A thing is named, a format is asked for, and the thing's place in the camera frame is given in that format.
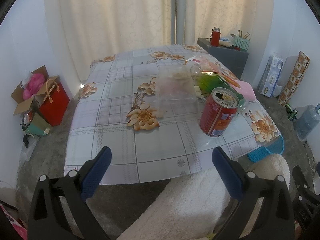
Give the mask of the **red gift bag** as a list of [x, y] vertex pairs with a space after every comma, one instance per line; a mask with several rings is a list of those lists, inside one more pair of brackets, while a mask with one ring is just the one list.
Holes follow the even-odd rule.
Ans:
[[45, 97], [39, 111], [51, 126], [57, 126], [62, 122], [69, 101], [62, 83], [52, 77], [45, 83]]

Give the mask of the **cardboard box with pink item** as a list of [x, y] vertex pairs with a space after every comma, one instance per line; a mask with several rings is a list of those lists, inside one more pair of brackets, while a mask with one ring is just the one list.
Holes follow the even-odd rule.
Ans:
[[46, 95], [45, 84], [49, 78], [45, 66], [30, 72], [12, 92], [11, 97], [17, 103], [13, 115], [22, 114], [29, 109], [40, 107]]

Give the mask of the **blue plastic trash bin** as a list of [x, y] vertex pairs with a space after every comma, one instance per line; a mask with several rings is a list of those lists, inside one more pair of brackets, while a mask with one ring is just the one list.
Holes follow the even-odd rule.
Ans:
[[257, 163], [260, 160], [264, 159], [265, 157], [272, 155], [272, 154], [279, 154], [282, 155], [284, 152], [285, 144], [284, 138], [282, 135], [278, 136], [272, 142], [263, 145], [252, 152], [247, 154], [248, 159], [253, 162]]

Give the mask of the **large water jug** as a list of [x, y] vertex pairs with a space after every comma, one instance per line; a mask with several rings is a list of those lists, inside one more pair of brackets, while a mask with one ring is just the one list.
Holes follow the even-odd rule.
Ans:
[[307, 136], [319, 124], [319, 103], [317, 106], [308, 105], [294, 124], [297, 138], [305, 141]]

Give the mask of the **green glass bottles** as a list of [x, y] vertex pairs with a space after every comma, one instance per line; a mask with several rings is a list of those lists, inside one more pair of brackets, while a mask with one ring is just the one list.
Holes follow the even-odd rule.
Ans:
[[288, 103], [285, 104], [285, 109], [287, 113], [287, 117], [290, 121], [295, 121], [297, 119], [297, 110], [293, 109]]

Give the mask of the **teal utensil holder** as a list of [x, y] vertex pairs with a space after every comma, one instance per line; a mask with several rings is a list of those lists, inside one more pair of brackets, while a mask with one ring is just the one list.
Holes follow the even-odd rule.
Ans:
[[240, 50], [248, 51], [250, 39], [250, 33], [243, 33], [242, 30], [238, 30], [238, 34], [233, 36], [233, 45], [240, 48]]

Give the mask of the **clear printed plastic bag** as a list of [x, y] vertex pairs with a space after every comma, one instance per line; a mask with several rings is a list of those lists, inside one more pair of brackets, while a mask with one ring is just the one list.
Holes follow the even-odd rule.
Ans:
[[239, 84], [239, 79], [218, 60], [210, 61], [204, 56], [193, 56], [185, 60], [184, 65], [191, 72], [194, 72], [194, 75], [197, 73], [218, 75], [229, 85], [233, 85], [236, 88], [241, 87]]

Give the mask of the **floral plaid tablecloth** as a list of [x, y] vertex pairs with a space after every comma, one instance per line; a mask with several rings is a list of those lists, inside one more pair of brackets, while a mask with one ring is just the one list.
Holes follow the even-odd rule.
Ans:
[[145, 92], [162, 67], [184, 65], [192, 57], [218, 60], [198, 46], [169, 45], [127, 51], [92, 63], [92, 95], [81, 98], [67, 141], [64, 171], [79, 170], [107, 146], [111, 166], [103, 185], [171, 179], [211, 168], [220, 146], [232, 159], [281, 138], [259, 101], [250, 102], [219, 137], [199, 126], [206, 101], [169, 106], [155, 113], [156, 97]]

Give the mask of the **pink mesh sponge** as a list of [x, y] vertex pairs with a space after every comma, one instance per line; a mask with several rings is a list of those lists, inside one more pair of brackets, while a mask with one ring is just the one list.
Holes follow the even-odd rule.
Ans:
[[245, 81], [234, 81], [231, 86], [241, 94], [247, 101], [254, 102], [256, 100], [252, 86]]

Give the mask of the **clear plastic container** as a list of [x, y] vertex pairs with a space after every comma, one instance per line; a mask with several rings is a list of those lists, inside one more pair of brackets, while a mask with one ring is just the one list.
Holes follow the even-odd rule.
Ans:
[[159, 68], [156, 79], [156, 107], [164, 114], [169, 109], [184, 107], [197, 113], [199, 103], [193, 78], [185, 65], [169, 65]]

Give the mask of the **red soda can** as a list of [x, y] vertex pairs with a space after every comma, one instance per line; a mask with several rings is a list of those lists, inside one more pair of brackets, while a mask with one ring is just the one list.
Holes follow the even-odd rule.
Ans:
[[208, 136], [221, 136], [237, 113], [238, 107], [239, 99], [231, 90], [214, 88], [206, 99], [200, 129]]

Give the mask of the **cream curtain right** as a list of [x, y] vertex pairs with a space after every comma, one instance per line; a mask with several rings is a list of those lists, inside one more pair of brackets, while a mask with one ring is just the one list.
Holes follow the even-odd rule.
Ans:
[[218, 27], [221, 36], [242, 33], [265, 42], [271, 28], [273, 0], [185, 0], [183, 43], [209, 38]]

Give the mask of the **dark grey side cabinet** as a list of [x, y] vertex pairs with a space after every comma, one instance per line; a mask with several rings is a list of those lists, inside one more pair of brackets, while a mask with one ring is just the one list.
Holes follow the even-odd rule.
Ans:
[[223, 46], [212, 46], [208, 38], [198, 38], [197, 44], [219, 60], [237, 78], [241, 78], [249, 56], [248, 52]]

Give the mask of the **cream curtain left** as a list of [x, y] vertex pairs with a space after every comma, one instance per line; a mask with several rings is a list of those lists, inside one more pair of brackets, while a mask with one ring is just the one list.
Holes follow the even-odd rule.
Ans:
[[171, 0], [44, 0], [53, 50], [68, 83], [94, 60], [171, 42]]

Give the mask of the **teal small box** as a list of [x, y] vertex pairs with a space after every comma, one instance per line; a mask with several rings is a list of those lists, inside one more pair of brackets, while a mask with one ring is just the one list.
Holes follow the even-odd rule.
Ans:
[[47, 135], [52, 129], [52, 126], [35, 111], [23, 114], [21, 126], [25, 133], [38, 136]]

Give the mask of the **cream curtain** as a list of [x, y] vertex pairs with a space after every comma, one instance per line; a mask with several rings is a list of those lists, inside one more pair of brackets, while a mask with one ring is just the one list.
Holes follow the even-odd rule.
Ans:
[[171, 0], [44, 0], [53, 50], [68, 83], [94, 60], [171, 42]]
[[273, 0], [185, 0], [183, 43], [209, 38], [218, 27], [221, 36], [242, 33], [265, 42], [271, 28]]

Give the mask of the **patterned brown gift box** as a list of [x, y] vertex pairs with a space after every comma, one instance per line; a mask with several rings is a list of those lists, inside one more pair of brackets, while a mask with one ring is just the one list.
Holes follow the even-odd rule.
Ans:
[[310, 64], [310, 58], [302, 51], [299, 52], [297, 61], [295, 62], [294, 69], [288, 79], [287, 84], [284, 86], [281, 94], [278, 98], [278, 102], [281, 106], [285, 106], [289, 103], [291, 97], [298, 89], [299, 84], [304, 78], [305, 72], [308, 70]]

